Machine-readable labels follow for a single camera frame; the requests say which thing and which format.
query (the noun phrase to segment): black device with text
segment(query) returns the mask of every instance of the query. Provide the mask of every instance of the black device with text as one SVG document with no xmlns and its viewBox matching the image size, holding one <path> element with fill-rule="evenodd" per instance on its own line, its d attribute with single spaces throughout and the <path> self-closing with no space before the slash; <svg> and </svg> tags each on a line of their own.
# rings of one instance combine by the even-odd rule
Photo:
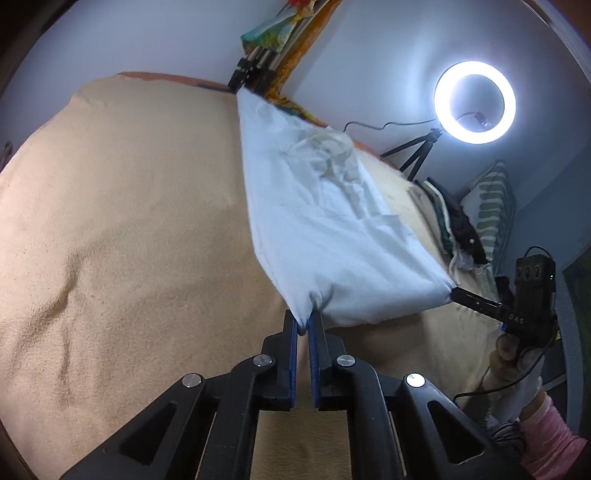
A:
<svg viewBox="0 0 591 480">
<path fill-rule="evenodd" d="M 452 290 L 452 301 L 505 324 L 506 333 L 519 338 L 519 349 L 548 348 L 556 337 L 554 311 L 556 263 L 538 254 L 517 259 L 515 302 L 512 307 L 485 299 L 463 288 Z"/>
</svg>

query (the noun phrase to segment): pillow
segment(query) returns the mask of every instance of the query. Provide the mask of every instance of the pillow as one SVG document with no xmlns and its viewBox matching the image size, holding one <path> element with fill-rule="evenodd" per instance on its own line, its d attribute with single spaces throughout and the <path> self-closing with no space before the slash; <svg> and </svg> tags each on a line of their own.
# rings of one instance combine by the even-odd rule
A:
<svg viewBox="0 0 591 480">
<path fill-rule="evenodd" d="M 515 198 L 504 160 L 493 164 L 460 204 L 476 228 L 493 273 L 499 275 L 515 215 Z"/>
</svg>

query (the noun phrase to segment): metal screw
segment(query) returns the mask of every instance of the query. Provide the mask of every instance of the metal screw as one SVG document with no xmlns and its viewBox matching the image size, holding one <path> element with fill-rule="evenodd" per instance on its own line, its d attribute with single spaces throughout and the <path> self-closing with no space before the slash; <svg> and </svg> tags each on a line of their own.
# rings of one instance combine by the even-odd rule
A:
<svg viewBox="0 0 591 480">
<path fill-rule="evenodd" d="M 187 374 L 183 377 L 183 385 L 187 388 L 193 388 L 199 385 L 203 378 L 199 374 Z"/>
<path fill-rule="evenodd" d="M 355 364 L 355 357 L 350 355 L 341 355 L 337 357 L 336 362 L 342 367 L 351 367 Z"/>
<path fill-rule="evenodd" d="M 258 367 L 266 367 L 273 363 L 273 359 L 269 355 L 262 354 L 253 358 L 252 362 Z"/>
<path fill-rule="evenodd" d="M 425 377 L 421 374 L 407 375 L 407 384 L 414 388 L 420 388 L 425 384 Z"/>
</svg>

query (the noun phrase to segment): tripod stand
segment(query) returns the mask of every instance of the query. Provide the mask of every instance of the tripod stand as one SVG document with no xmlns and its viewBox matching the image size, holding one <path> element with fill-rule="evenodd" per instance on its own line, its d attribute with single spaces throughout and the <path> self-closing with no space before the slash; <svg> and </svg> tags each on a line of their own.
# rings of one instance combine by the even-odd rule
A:
<svg viewBox="0 0 591 480">
<path fill-rule="evenodd" d="M 406 150 L 407 148 L 422 142 L 423 144 L 415 151 L 415 153 L 413 153 L 410 156 L 410 158 L 404 163 L 404 165 L 400 167 L 400 171 L 404 171 L 407 168 L 409 168 L 415 160 L 417 161 L 413 169 L 411 170 L 410 175 L 408 176 L 408 181 L 413 181 L 414 177 L 418 173 L 418 169 L 421 168 L 421 165 L 423 165 L 425 158 L 427 158 L 427 155 L 431 151 L 433 144 L 439 139 L 441 135 L 443 135 L 443 130 L 439 128 L 432 128 L 427 135 L 415 138 L 414 140 L 406 142 L 405 144 L 400 145 L 399 147 L 393 148 L 392 150 L 388 150 L 385 154 L 382 155 L 382 158 L 389 157 L 390 155 L 394 155 L 395 153 L 398 153 L 402 150 Z"/>
</svg>

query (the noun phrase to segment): ring light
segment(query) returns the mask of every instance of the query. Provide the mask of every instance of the ring light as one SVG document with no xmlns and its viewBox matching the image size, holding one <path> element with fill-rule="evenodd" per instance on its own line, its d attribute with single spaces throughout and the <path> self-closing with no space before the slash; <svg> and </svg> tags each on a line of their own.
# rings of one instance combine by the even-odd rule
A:
<svg viewBox="0 0 591 480">
<path fill-rule="evenodd" d="M 472 132 L 461 126 L 452 115 L 451 99 L 457 83 L 468 75 L 482 75 L 501 91 L 505 110 L 497 125 L 486 132 Z M 515 118 L 515 94 L 505 76 L 494 67 L 481 61 L 464 61 L 449 68 L 439 79 L 435 88 L 435 112 L 441 126 L 452 136 L 466 143 L 484 144 L 502 137 Z"/>
</svg>

